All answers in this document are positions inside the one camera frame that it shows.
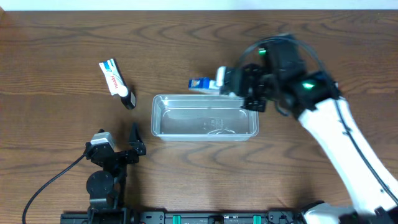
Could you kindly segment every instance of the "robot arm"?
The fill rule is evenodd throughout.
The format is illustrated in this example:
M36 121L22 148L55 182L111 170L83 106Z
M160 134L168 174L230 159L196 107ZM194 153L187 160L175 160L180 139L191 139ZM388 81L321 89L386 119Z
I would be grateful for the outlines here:
M317 60L320 71L307 72L298 45ZM241 67L244 55L255 48L263 65ZM281 114L292 114L321 145L353 202L353 209L322 205L308 210L303 214L307 223L339 223L339 217L353 212L380 218L398 205L398 182L365 140L348 102L309 46L283 35L260 40L244 55L234 68L219 69L220 94L243 97L247 110L264 112L271 100Z
M336 103L339 104L345 124L336 110ZM347 188L354 209L359 214L370 215L375 214L378 208L388 211L396 207L397 204L385 188L397 197L398 182L383 166L358 129L348 102L343 98L327 99L317 103L316 107L314 111L305 110L298 121L329 157Z

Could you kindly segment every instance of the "toothpaste tube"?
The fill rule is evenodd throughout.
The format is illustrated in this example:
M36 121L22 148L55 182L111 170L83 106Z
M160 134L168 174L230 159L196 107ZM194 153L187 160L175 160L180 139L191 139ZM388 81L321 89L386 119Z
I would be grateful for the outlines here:
M218 95L220 92L216 80L211 80L209 78L190 79L188 89L213 95Z
M123 105L131 110L136 107L136 96L126 86L123 77L119 73L115 61L111 58L99 63L105 75L106 83L112 95L118 94Z

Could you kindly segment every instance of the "wood grain surface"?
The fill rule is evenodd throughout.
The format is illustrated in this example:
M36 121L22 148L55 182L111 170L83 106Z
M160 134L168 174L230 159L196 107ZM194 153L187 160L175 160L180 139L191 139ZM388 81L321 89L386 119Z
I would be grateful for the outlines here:
M46 181L103 128L127 149L133 122L147 155L129 168L134 208L266 210L314 200L349 205L320 146L270 106L245 142L164 142L150 133L157 94L189 93L261 37L291 32L312 45L349 100L358 126L398 176L398 18L395 11L8 12L0 22L0 223L21 223ZM109 94L98 62L115 58L137 108ZM99 170L81 161L48 186L29 223L85 211Z

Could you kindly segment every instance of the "black cable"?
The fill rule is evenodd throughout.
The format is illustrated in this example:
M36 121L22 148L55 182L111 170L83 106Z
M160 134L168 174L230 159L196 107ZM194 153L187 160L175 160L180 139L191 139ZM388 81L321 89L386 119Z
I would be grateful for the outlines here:
M45 183L38 191L36 191L36 193L32 196L32 198L30 198L30 200L28 201L28 203L25 206L24 213L22 214L22 223L23 224L26 224L27 210L28 210L29 206L31 205L31 203L33 202L33 200L35 200L35 198L38 196L38 194L41 193L41 191L43 191L43 189L46 188L46 186L51 184L58 177L62 176L64 173L66 173L68 170L70 170L73 166L75 166L78 162L80 162L84 157L85 157L85 155L81 155L79 157L79 159L77 159L75 162L70 164L70 166L68 166L66 169L64 169L61 173L57 174L55 177L53 177L51 180L49 180L47 183Z
M382 179L379 177L379 175L377 174L377 172L373 169L372 165L369 163L369 161L366 159L366 157L364 156L364 154L362 153L362 151L360 150L359 146L357 145L357 143L354 140L354 137L352 137L351 133L350 133L350 128L347 126L347 124L345 123L344 119L343 119L343 115L341 113L340 110L340 106L337 102L337 100L339 99L339 95L338 95L338 91L334 90L335 89L335 84L333 83L333 80L331 79L330 75L328 74L323 62L318 58L317 53L309 46L307 45L305 42L302 42L300 40L295 40L295 39L290 39L290 38L286 38L286 37L267 37L265 39L262 40L258 40L257 42L255 42L254 44L252 44L251 46L249 46L242 54L242 56L240 56L239 60L236 62L235 65L235 69L239 70L242 67L242 64L246 58L246 56L248 54L250 54L254 49L258 48L261 44L265 44L268 42L272 42L272 41L277 41L277 40L286 40L290 43L293 43L297 46L300 46L301 48L303 48L306 53L308 53L312 59L314 59L316 61L316 63L318 64L319 69L322 71L322 74L324 75L325 81L326 81L326 86L330 92L330 95L333 99L335 99L335 108L338 112L338 115L340 117L340 120L343 124L343 127L347 133L347 136L350 138L351 142L353 143L353 146L355 147L356 151L358 152L359 156L362 158L363 162L366 164L366 166L368 167L368 169L371 171L372 175L374 176L374 178L379 182L379 184L381 185L381 187L383 188L383 190L390 196L390 198L398 205L398 198L391 192L390 188L382 181Z
M278 101L274 100L274 106L275 106L275 110L278 111L278 113L280 113L282 116L289 116L288 112L283 111L278 104Z

